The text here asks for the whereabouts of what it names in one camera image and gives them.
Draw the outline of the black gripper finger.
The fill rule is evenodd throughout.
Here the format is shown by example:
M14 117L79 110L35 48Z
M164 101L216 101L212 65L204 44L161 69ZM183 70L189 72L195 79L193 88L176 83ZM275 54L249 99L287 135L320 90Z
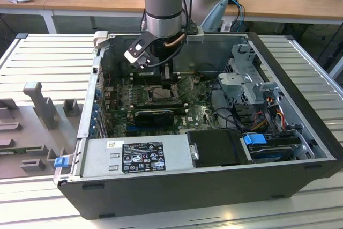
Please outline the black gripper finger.
M161 70L161 83L163 89L171 89L174 82L174 65L172 63L165 63Z

